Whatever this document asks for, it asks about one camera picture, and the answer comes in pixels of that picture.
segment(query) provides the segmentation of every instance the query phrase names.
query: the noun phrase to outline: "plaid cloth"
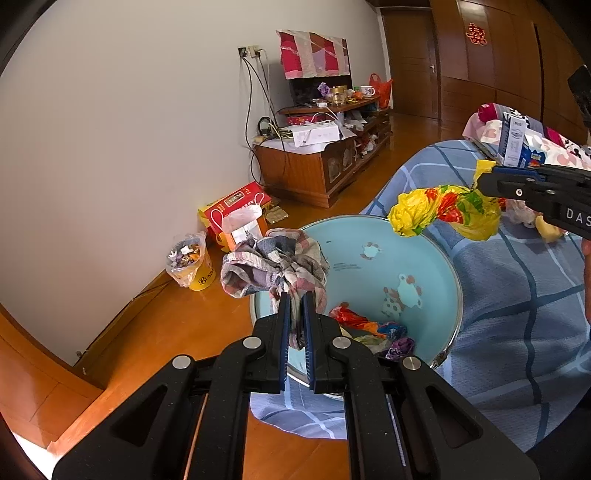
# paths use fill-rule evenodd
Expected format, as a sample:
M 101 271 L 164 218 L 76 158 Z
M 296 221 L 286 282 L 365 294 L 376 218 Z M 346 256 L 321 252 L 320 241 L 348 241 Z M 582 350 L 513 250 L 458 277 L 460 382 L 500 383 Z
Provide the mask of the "plaid cloth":
M 277 312 L 282 292 L 291 296 L 290 347 L 304 348 L 300 300 L 313 291 L 316 311 L 326 308 L 326 274 L 329 265 L 320 245 L 301 230 L 275 228 L 259 241 L 250 237 L 226 254 L 222 262 L 222 288 L 239 299 L 268 290 Z

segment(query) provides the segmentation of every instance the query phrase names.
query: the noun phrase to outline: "metal screw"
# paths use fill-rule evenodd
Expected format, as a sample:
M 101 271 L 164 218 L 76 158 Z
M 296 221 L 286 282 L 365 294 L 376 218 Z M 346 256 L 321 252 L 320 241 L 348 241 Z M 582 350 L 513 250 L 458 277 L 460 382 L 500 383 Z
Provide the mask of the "metal screw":
M 402 364 L 404 368 L 408 368 L 409 370 L 418 370 L 421 368 L 421 361 L 415 356 L 406 357 L 402 360 Z
M 347 337 L 336 337 L 333 339 L 335 348 L 345 349 L 351 346 L 351 339 Z
M 179 355 L 174 357 L 173 360 L 173 367 L 177 368 L 178 370 L 182 370 L 184 368 L 187 368 L 189 365 L 191 365 L 191 358 L 188 357 L 187 355 Z
M 246 337 L 242 344 L 249 348 L 250 350 L 254 350 L 255 348 L 259 348 L 262 345 L 262 340 L 259 337 Z

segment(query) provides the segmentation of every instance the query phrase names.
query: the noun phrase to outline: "red and white cloth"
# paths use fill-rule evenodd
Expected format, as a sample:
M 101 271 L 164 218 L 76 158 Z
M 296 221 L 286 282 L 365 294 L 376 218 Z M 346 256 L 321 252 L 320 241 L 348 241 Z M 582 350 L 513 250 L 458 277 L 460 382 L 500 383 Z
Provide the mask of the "red and white cloth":
M 286 79 L 351 75 L 344 38 L 297 30 L 277 30 L 277 34 Z

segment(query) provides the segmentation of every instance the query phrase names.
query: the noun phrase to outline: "yellow bucket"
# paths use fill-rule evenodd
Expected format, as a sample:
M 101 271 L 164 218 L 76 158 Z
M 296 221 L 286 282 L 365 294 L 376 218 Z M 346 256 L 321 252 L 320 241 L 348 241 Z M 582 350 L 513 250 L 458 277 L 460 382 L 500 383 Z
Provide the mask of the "yellow bucket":
M 194 291 L 205 290 L 216 279 L 216 271 L 213 268 L 212 260 L 209 258 L 209 252 L 205 249 L 205 257 L 201 267 L 197 269 L 195 278 L 189 285 L 189 288 Z

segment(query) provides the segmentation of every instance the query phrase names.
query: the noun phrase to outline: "glass jar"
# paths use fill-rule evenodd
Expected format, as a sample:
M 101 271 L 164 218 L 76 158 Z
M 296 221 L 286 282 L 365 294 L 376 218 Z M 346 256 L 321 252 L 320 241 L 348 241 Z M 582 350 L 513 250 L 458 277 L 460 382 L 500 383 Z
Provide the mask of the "glass jar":
M 330 89 L 330 101 L 334 105 L 344 105 L 347 101 L 347 93 L 342 87 L 334 87 Z

